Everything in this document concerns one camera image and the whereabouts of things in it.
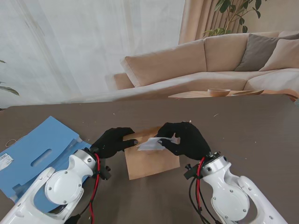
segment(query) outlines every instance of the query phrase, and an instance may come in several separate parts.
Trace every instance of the black glove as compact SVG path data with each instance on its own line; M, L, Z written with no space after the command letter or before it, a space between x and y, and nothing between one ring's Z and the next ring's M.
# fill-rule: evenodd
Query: black glove
M175 155L185 155L190 159L201 160L208 156L211 149L199 130L189 122L166 123L158 131L157 137L171 138L180 137L180 143L175 144L168 139L161 139L158 142Z
M111 128L90 147L92 153L96 153L101 159L114 156L118 151L124 151L125 148L132 147L138 143L136 139L123 141L123 137L135 133L129 127Z

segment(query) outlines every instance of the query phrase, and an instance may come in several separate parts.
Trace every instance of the sofa armrest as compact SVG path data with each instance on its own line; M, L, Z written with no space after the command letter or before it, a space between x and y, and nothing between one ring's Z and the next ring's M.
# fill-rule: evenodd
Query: sofa armrest
M105 80L108 86L108 89L113 90L125 90L134 88L134 85L130 81L126 73L118 73L115 75L105 76Z

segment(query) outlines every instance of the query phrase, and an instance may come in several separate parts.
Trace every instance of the gray pillow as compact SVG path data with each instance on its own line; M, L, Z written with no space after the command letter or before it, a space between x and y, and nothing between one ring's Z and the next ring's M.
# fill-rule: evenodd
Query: gray pillow
M266 37L249 34L242 61L235 71L259 71L271 57L280 39L296 40L299 34L285 37Z

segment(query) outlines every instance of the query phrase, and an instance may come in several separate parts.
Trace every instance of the beige sofa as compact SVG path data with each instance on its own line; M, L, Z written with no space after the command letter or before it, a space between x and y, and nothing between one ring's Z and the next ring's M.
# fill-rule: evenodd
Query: beige sofa
M282 37L298 31L258 33ZM167 98L186 91L210 88L231 90L283 90L299 92L299 69L237 72L248 34L208 37L171 49L125 57L126 73L107 77L111 92L87 101Z

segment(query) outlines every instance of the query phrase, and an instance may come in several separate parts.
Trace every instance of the blue folder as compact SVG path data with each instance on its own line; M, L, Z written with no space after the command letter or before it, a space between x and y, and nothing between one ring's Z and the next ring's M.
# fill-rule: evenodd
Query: blue folder
M0 189L15 203L22 197L37 176L46 168L56 171L67 169L69 156L78 149L90 147L77 133L48 117L42 124L0 153L7 153L14 160L0 171ZM34 199L42 212L53 210L58 205L51 203L41 188Z

